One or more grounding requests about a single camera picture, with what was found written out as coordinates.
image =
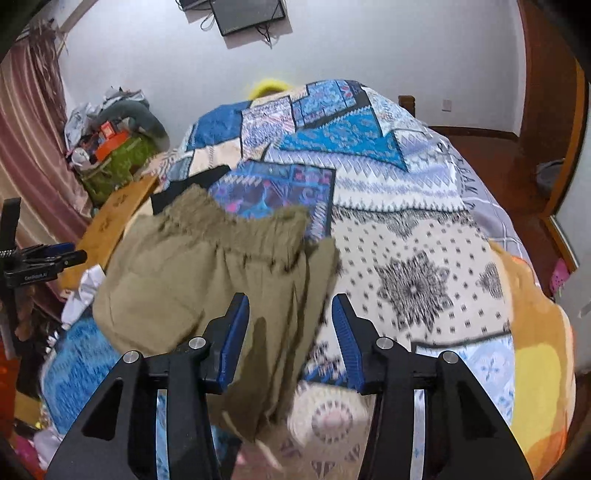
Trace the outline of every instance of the khaki garment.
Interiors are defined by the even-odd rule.
[[[194,186],[138,218],[117,247],[93,311],[120,352],[169,352],[223,316],[236,292],[250,321],[233,384],[207,399],[213,424],[246,440],[285,414],[336,268],[332,239],[308,244],[307,209],[245,220]]]

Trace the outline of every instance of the white cloth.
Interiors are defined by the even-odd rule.
[[[61,313],[61,324],[68,330],[78,320],[87,307],[94,301],[96,291],[105,279],[105,272],[100,265],[86,270],[80,279],[78,290],[70,293]]]
[[[51,426],[46,430],[41,430],[33,435],[33,444],[39,457],[39,466],[43,470],[51,463],[53,456],[61,444],[61,437],[55,427]]]

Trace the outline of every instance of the black snowflake pattern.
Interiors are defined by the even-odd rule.
[[[423,323],[432,332],[439,313],[453,307],[447,295],[449,269],[429,261],[424,251],[405,261],[391,258],[375,269],[381,281],[378,297],[392,305],[399,330]]]
[[[501,279],[496,265],[493,262],[488,262],[484,268],[484,273],[480,274],[480,279],[476,280],[476,285],[482,288],[482,291],[487,291],[494,299],[503,298],[503,289],[501,288]]]

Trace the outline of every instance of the yellow fabric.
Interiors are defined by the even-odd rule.
[[[489,242],[513,302],[515,409],[511,431],[535,479],[564,451],[572,403],[573,339],[568,318],[535,286],[529,266]]]
[[[255,100],[270,93],[285,92],[286,90],[291,90],[291,86],[288,83],[282,82],[281,80],[265,79],[255,85],[248,99]]]

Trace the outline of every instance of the wooden door frame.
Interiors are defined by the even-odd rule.
[[[585,78],[585,73],[581,68],[581,65],[577,62],[577,96],[574,105],[573,130],[570,134],[569,148],[566,152],[560,174],[552,188],[550,200],[548,200],[544,211],[540,215],[541,220],[544,222],[545,227],[548,229],[552,239],[556,243],[556,246],[571,273],[577,269],[578,263],[574,252],[558,227],[556,213],[569,189],[570,182],[574,176],[574,171],[579,162],[581,146],[583,144],[587,127],[588,102],[589,82]]]

